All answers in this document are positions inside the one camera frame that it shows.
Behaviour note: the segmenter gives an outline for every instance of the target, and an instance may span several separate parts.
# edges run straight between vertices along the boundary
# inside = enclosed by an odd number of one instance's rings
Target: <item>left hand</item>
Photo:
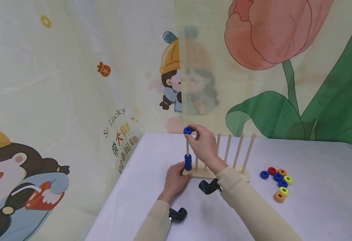
[[[164,191],[158,196],[158,200],[163,200],[170,204],[176,194],[186,187],[192,175],[181,176],[180,172],[183,168],[184,162],[179,162],[169,167],[166,173]]]

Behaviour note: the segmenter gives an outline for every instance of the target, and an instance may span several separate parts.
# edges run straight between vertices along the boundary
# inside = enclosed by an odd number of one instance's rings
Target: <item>hand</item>
[[[201,125],[190,124],[188,127],[197,132],[196,138],[193,138],[191,135],[185,135],[195,155],[206,164],[215,175],[228,167],[217,155],[215,134]]]
[[[169,105],[166,104],[164,101],[160,103],[160,106],[162,106],[162,109],[169,109]]]
[[[165,178],[164,191],[158,196],[158,200],[171,203],[177,193],[181,192],[192,178],[191,174],[181,176],[180,173],[184,169],[184,162],[169,167]]]

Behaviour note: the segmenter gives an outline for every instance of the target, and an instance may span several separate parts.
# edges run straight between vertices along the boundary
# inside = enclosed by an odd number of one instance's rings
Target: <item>orange ring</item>
[[[284,170],[284,169],[279,169],[279,170],[277,170],[277,173],[279,173],[280,175],[282,175],[283,177],[285,176],[285,175],[287,175],[287,172]]]
[[[284,195],[283,195],[282,193],[280,193],[280,192],[275,193],[275,195],[273,196],[273,198],[274,198],[275,201],[277,201],[278,203],[282,203],[282,202],[284,202],[284,200],[285,200]]]

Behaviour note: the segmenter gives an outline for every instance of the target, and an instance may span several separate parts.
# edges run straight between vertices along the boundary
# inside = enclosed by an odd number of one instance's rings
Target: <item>red ring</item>
[[[276,173],[276,169],[274,167],[270,167],[270,168],[268,168],[268,173],[270,175],[274,175]]]

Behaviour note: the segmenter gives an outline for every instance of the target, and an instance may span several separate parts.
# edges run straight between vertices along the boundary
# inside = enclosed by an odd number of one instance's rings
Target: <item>stacked blue rings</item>
[[[184,162],[185,170],[187,170],[187,171],[192,170],[192,155],[189,154],[189,156],[187,156],[185,154],[184,159],[185,159],[185,162]]]

